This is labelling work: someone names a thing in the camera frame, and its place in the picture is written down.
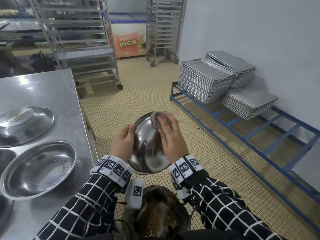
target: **right hand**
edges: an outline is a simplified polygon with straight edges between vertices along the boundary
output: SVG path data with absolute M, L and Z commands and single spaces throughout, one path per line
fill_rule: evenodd
M 172 128 L 164 118 L 158 116 L 157 119 L 162 127 L 162 129 L 158 129 L 158 131 L 161 136 L 164 154 L 169 162 L 173 164 L 181 157 L 189 155 L 189 150 L 181 134 L 177 119 L 168 112 L 165 112 L 165 115 L 168 120 L 171 121 Z

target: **blue metal rack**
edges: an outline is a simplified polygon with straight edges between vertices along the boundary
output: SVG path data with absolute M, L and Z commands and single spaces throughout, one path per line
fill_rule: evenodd
M 179 92 L 173 93 L 174 88 L 176 88 Z M 290 170 L 294 167 L 294 165 L 312 148 L 314 143 L 320 138 L 320 131 L 316 128 L 306 124 L 305 122 L 302 122 L 298 120 L 297 118 L 287 114 L 286 112 L 276 108 L 271 107 L 271 110 L 278 113 L 274 118 L 271 120 L 265 120 L 265 123 L 258 128 L 252 130 L 245 136 L 239 135 L 234 129 L 231 128 L 231 125 L 239 122 L 242 120 L 241 117 L 238 117 L 228 123 L 224 122 L 221 118 L 218 117 L 219 114 L 226 113 L 230 111 L 229 109 L 223 109 L 217 112 L 212 112 L 208 108 L 206 108 L 203 104 L 199 103 L 192 95 L 190 95 L 188 92 L 183 90 L 178 86 L 178 82 L 173 82 L 171 87 L 171 94 L 170 94 L 170 100 L 175 101 L 182 109 L 184 109 L 192 118 L 194 118 L 203 128 L 206 129 L 207 132 L 209 132 L 215 139 L 217 139 L 226 149 L 228 149 L 237 159 L 239 159 L 250 171 L 255 174 L 262 182 L 264 182 L 278 197 L 280 197 L 291 209 L 294 210 L 295 213 L 297 213 L 306 223 L 308 223 L 316 232 L 317 234 L 320 234 L 320 228 L 317 226 L 310 218 L 308 218 L 305 214 L 303 214 L 292 202 L 290 202 L 283 194 L 281 194 L 273 185 L 271 185 L 265 178 L 263 178 L 253 167 L 251 167 L 239 154 L 237 154 L 233 149 L 231 149 L 224 141 L 222 141 L 212 130 L 210 130 L 205 124 L 203 124 L 190 110 L 188 110 L 181 102 L 176 99 L 177 96 L 185 95 L 190 100 L 192 100 L 195 104 L 197 104 L 199 107 L 201 107 L 204 111 L 206 111 L 210 116 L 215 118 L 220 124 L 225 126 L 231 133 L 233 133 L 238 139 L 240 139 L 243 143 L 245 143 L 250 149 L 252 149 L 255 153 L 257 153 L 260 157 L 262 157 L 264 160 L 266 160 L 270 165 L 272 165 L 275 169 L 277 169 L 282 175 L 284 175 L 287 179 L 289 179 L 292 183 L 294 183 L 299 189 L 301 189 L 303 192 L 305 192 L 310 198 L 312 198 L 315 202 L 320 204 L 320 198 L 318 197 L 315 192 L 310 190 L 309 188 L 302 185 L 296 178 L 290 174 Z M 279 119 L 280 117 L 284 117 L 292 122 L 294 122 L 296 125 L 294 125 L 291 129 L 288 131 L 283 131 L 280 129 L 277 125 L 273 124 L 274 121 Z M 282 130 L 282 136 L 279 137 L 276 141 L 271 143 L 266 149 L 263 151 L 260 151 L 258 148 L 256 148 L 254 145 L 249 143 L 247 140 L 252 137 L 253 135 L 259 133 L 267 126 L 271 126 L 278 131 Z M 282 168 L 278 166 L 274 161 L 272 161 L 268 154 L 270 154 L 272 151 L 276 149 L 278 145 L 282 143 L 282 141 L 289 137 L 289 138 L 295 138 L 297 141 L 298 139 L 296 137 L 293 137 L 291 134 L 298 129 L 298 127 L 303 127 L 306 130 L 314 133 L 314 137 L 308 142 L 303 143 L 300 141 L 300 145 L 303 144 L 303 148 L 300 152 L 298 152 L 296 155 L 294 155 L 290 161 Z

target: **stainless steel table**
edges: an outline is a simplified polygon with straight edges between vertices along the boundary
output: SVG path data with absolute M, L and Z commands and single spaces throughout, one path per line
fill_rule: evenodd
M 96 152 L 86 129 L 70 69 L 0 79 L 0 115 L 18 107 L 39 106 L 57 113 L 54 126 L 38 139 L 7 148 L 16 153 L 50 140 L 71 142 L 78 151 L 72 173 L 58 187 L 38 198 L 15 201 L 1 240 L 32 239 L 88 178 Z

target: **stacked baking trays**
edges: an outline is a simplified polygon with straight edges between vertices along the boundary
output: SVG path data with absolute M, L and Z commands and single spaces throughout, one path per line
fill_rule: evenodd
M 277 99 L 277 96 L 266 91 L 238 88 L 229 90 L 224 96 L 222 104 L 238 116 L 249 120 L 272 107 Z
M 204 60 L 234 73 L 230 89 L 246 85 L 255 71 L 255 66 L 223 50 L 207 52 Z
M 181 63 L 178 84 L 203 104 L 221 100 L 234 74 L 202 59 Z

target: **human hand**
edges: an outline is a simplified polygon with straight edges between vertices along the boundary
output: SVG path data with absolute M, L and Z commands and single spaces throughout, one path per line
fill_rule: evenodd
M 168 112 L 165 112 L 165 115 L 171 121 L 172 128 L 164 118 L 158 116 L 157 119 L 162 127 L 158 131 L 161 136 L 163 151 L 169 162 L 173 164 L 181 157 L 189 155 L 189 150 L 181 134 L 178 120 Z
M 134 148 L 134 124 L 124 125 L 114 136 L 110 155 L 129 161 Z

